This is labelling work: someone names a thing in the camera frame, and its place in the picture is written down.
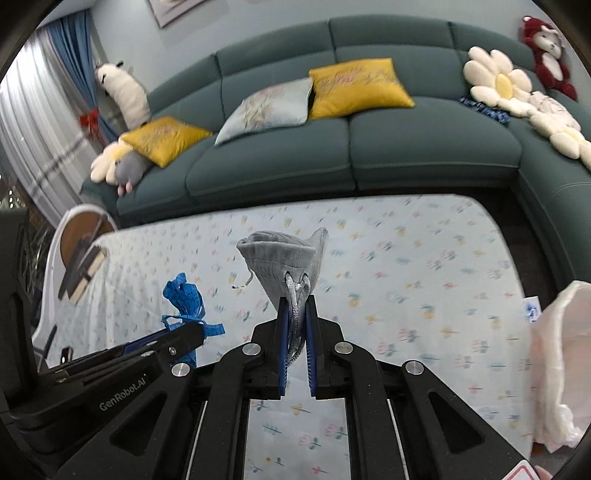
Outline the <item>person's left hand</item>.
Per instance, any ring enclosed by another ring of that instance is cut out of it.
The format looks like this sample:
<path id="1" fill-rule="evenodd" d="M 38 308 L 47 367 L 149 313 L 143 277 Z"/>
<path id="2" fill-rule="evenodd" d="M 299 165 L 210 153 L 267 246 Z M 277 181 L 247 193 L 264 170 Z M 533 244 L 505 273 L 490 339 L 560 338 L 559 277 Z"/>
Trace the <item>person's left hand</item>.
<path id="1" fill-rule="evenodd" d="M 541 480 L 552 480 L 553 475 L 541 466 L 536 466 L 535 470 Z"/>

